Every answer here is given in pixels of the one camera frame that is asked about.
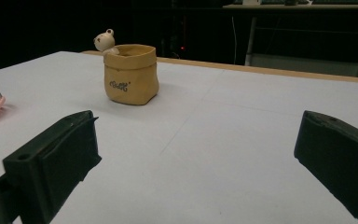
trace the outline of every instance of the small figurine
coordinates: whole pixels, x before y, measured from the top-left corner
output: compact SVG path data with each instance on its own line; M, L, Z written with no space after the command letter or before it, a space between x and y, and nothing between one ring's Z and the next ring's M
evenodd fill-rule
M94 38L94 45L103 55L107 53L119 54L118 49L115 47L112 29L107 29L105 33L97 35L97 37Z

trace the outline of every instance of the tan paper bag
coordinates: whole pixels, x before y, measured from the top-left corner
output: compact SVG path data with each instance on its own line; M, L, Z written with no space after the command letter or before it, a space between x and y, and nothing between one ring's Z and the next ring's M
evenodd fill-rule
M156 49L145 45L118 45L119 54L105 54L104 87L113 101L145 105L158 93Z

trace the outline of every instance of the table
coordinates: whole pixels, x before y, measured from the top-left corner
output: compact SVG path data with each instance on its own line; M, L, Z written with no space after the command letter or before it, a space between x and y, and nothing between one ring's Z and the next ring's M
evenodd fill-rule
M326 74L338 74L338 75L346 75L346 76L355 76L358 77L358 62L339 62L332 60L322 60L324 55L318 55L319 59L305 59L305 58L297 58L297 57L289 57L286 55L276 55L275 57L270 57L264 55L266 53L255 52L254 43L256 41L255 38L255 30L257 28L257 18L265 18L271 16L273 14L278 14L280 16L288 16L288 15L314 15L314 18L318 18L321 16L326 17L326 19L331 19L333 15L339 16L341 19L353 16L354 18L358 17L358 5L298 5L298 6L284 6L284 5L228 5L224 6L225 9L231 10L243 10L243 12L252 12L254 16L252 17L252 21L250 24L249 38L247 50L244 52L245 56L245 65L258 65L266 64L263 63L263 60L268 60L268 66L276 67L276 68L292 68L293 70L304 71L305 67L308 71L311 72L319 72ZM304 20L304 26L307 27L307 23L311 20L307 18ZM296 32L308 32L315 34L337 34L337 35L358 35L358 25L355 27L356 29L353 31L348 30L339 30L339 29L326 29L325 24L319 24L319 28L313 27L312 29L298 27L296 22L294 27L284 27L284 29L278 28L278 23L275 27L264 27L264 30L273 30L274 34L278 31L285 32L293 32L294 35Z
M90 109L103 160L52 223L358 223L293 155L306 109L358 128L358 83L201 65L159 59L143 106L108 100L98 55L0 70L0 175L9 153Z

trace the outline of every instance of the desk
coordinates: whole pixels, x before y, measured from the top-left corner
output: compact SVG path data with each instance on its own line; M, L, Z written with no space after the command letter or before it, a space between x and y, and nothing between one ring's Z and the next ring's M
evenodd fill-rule
M9 153L90 109L103 160L52 223L358 223L293 155L306 109L358 128L358 83L163 61L143 106L108 100L101 56L0 70L0 175Z
M326 50L325 52L321 51L317 56L317 58L311 58L309 55L305 55L305 53L302 53L303 55L301 57L296 56L290 56L290 55L274 55L266 56L270 53L264 52L255 52L254 50L254 42L257 40L255 35L255 30L257 28L258 19L263 19L271 14L277 14L279 16L292 16L289 18L292 21L292 27L291 26L284 26L278 27L279 21L281 20L281 17L277 19L276 26L274 27L263 27L262 30L272 30L273 32L272 38L270 42L268 43L267 51L270 47L270 44L272 42L273 36L277 31L284 32L287 36L290 36L288 34L293 34L295 36L297 33L301 34L314 34L315 36L319 36L321 34L324 34L326 36L338 36L339 39L342 39L343 37L345 40L348 39L348 42L344 42L342 46L339 46L339 49L350 49L346 45L350 46L353 45L354 40L358 40L358 21L355 21L354 24L356 24L354 27L351 27L349 24L347 24L348 21L358 20L358 5L298 5L293 7L287 7L284 5L262 5L262 6L248 6L248 5L229 5L225 6L225 9L232 9L232 10L243 10L243 12L253 12L254 16L252 18L252 22L250 25L250 34L249 34L249 41L248 41L248 47L246 51L246 57L245 57L245 65L259 65L264 64L265 66L275 67L275 68L291 68L293 70L298 71L311 71L311 72L318 72L318 73L326 73L326 74L337 74L337 75L344 75L344 76L355 76L358 77L358 56L351 57L350 51L342 50L344 53L347 54L345 57L342 57L342 55L336 56L335 59L324 59L326 55L324 53L328 52ZM298 17L293 17L293 15L297 16L309 16L314 15L313 17L309 17L303 20L301 20ZM307 25L310 23L310 21L318 20L320 17L323 16L325 18L325 22L329 22L332 18L339 18L337 23L337 27L341 28L329 28L324 24L324 21L320 21L320 24L317 23L317 26L311 26L311 28L307 28ZM290 40L283 40L281 45L286 46L287 51L290 51L290 48L294 48L296 46L295 44L290 45L287 44L287 42L290 43ZM328 42L330 45L334 46L334 42L337 42L337 40L330 40L330 41L319 41L319 45L324 44L321 42ZM305 42L303 45L300 45L302 48L302 51L310 53L312 52L312 48L318 48L318 45L312 45L312 40L310 42ZM334 48L331 46L327 46L327 49L330 49L330 51L335 51Z

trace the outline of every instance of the dark background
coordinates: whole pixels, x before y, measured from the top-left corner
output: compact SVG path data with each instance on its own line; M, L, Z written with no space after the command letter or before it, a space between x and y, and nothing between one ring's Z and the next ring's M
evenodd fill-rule
M95 50L111 28L117 45L155 46L158 56L244 64L251 18L254 52L358 62L358 13L244 11L227 0L19 0L0 2L0 68L60 50Z

